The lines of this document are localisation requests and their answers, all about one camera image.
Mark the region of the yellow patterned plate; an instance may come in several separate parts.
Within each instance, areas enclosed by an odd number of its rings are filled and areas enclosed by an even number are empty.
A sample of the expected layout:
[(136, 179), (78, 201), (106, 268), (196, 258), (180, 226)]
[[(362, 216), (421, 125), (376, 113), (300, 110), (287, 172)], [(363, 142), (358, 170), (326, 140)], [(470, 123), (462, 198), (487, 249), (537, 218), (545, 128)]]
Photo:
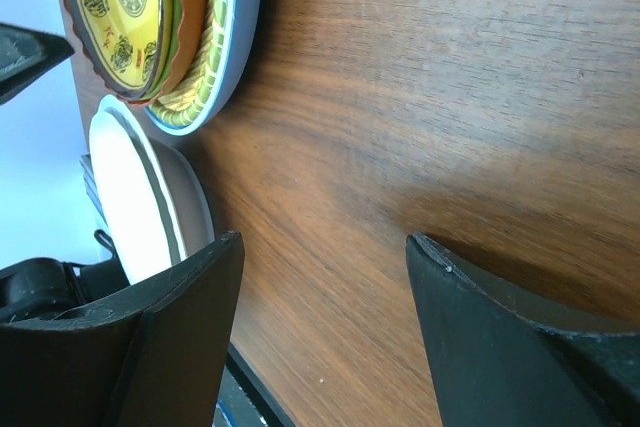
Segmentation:
[(83, 52), (126, 100), (151, 97), (169, 51), (173, 0), (64, 0)]

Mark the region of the lime green plate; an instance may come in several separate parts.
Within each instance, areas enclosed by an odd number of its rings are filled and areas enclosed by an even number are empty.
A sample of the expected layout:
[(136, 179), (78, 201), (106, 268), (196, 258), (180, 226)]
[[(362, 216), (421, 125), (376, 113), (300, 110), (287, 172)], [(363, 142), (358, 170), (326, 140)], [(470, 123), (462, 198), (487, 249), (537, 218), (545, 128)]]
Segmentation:
[(179, 22), (182, 16), (181, 1), (171, 0), (171, 7), (172, 7), (172, 17), (171, 17), (171, 29), (168, 30), (169, 37), (168, 37), (167, 55), (163, 65), (163, 70), (159, 75), (153, 89), (150, 91), (149, 97), (147, 98), (149, 102), (153, 102), (158, 96), (162, 94), (162, 89), (164, 87), (164, 84), (166, 83), (170, 75), (171, 62), (177, 52), (176, 37), (177, 37)]

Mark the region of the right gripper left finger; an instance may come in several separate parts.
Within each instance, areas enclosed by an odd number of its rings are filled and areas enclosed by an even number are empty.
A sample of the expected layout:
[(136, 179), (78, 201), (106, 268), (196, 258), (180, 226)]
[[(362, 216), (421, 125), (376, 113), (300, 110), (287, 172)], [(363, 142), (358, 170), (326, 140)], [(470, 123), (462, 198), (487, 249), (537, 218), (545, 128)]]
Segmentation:
[(1, 321), (5, 426), (209, 426), (243, 276), (229, 232), (55, 319)]

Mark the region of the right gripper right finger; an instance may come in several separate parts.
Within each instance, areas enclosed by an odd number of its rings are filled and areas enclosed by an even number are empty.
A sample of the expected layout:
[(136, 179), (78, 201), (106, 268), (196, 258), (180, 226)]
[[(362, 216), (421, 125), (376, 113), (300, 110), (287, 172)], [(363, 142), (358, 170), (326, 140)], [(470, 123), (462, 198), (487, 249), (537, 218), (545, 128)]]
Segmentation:
[(639, 328), (546, 299), (424, 234), (406, 265), (445, 426), (636, 426)]

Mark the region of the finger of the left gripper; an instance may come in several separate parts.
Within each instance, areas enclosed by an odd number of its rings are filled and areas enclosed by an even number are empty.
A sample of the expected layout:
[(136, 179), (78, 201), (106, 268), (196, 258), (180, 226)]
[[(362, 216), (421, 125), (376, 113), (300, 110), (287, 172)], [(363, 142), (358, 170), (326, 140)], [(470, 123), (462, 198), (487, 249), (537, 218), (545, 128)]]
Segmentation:
[(1, 24), (1, 104), (74, 54), (62, 36)]

